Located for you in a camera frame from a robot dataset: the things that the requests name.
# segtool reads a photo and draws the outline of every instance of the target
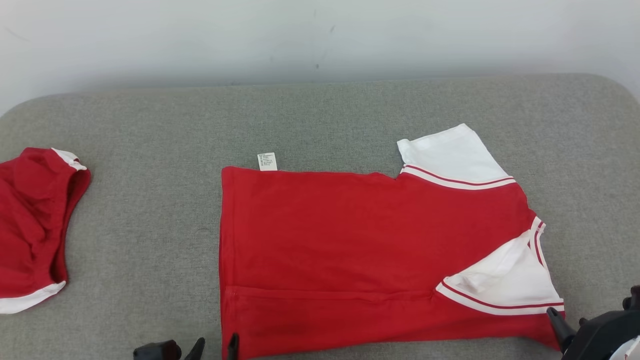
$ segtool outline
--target care label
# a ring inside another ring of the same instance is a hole
[[[260,171],[278,170],[275,152],[265,152],[264,154],[258,154],[258,165],[260,165]]]

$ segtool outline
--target clothing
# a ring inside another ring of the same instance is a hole
[[[57,294],[67,283],[67,224],[91,174],[71,152],[27,148],[0,164],[0,314]]]
[[[398,148],[395,179],[223,169],[222,331],[240,359],[486,336],[557,346],[545,311],[563,300],[521,187],[464,124]]]

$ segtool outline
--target white wall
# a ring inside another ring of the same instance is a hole
[[[1,0],[0,113],[114,86],[591,72],[640,97],[640,0]]]

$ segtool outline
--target red stripe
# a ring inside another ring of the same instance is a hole
[[[544,224],[542,221],[540,222],[540,225],[538,225],[538,228],[536,229],[536,234],[533,236],[533,240],[535,242],[535,247],[536,247],[536,255],[538,255],[538,261],[540,262],[540,265],[545,266],[545,264],[542,262],[542,257],[540,256],[540,252],[542,252],[542,249],[540,248],[540,241],[538,240],[538,233],[540,232],[540,228],[542,228],[542,224]]]
[[[447,285],[444,281],[441,282],[442,285],[444,285],[445,288],[455,292],[458,295],[462,295],[464,297],[466,297],[467,299],[477,302],[478,304],[484,305],[484,306],[488,306],[488,307],[493,307],[495,309],[525,309],[527,307],[549,307],[549,306],[563,306],[564,302],[555,302],[555,303],[548,303],[548,304],[535,304],[535,305],[518,305],[518,306],[498,306],[498,305],[492,305],[492,304],[487,304],[486,302],[482,302],[478,299],[475,299],[465,293],[461,293],[458,290],[455,290],[454,288],[450,287],[449,285]]]
[[[429,174],[429,175],[431,175],[433,177],[437,177],[440,180],[450,181],[452,183],[458,183],[458,184],[472,185],[472,186],[489,185],[489,184],[499,183],[499,182],[505,181],[505,180],[513,180],[513,176],[509,176],[509,177],[505,177],[504,179],[489,181],[488,183],[468,183],[466,181],[461,181],[461,180],[447,179],[446,177],[438,176],[438,175],[436,175],[436,174],[434,174],[432,172],[428,172],[427,170],[424,170],[423,168],[419,168],[419,167],[416,167],[416,166],[413,166],[413,165],[405,165],[404,167],[410,167],[410,168],[414,168],[415,170],[420,170],[421,172],[423,172],[425,174]]]

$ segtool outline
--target gray table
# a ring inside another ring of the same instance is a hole
[[[466,122],[548,224],[543,248],[570,323],[640,283],[640,106],[590,75],[231,86],[55,95],[0,118],[0,161],[76,153],[93,182],[67,236],[70,283],[0,317],[0,358],[130,359],[207,339],[220,351],[220,169],[398,173],[396,140]],[[286,359],[559,359],[517,338],[379,343]]]

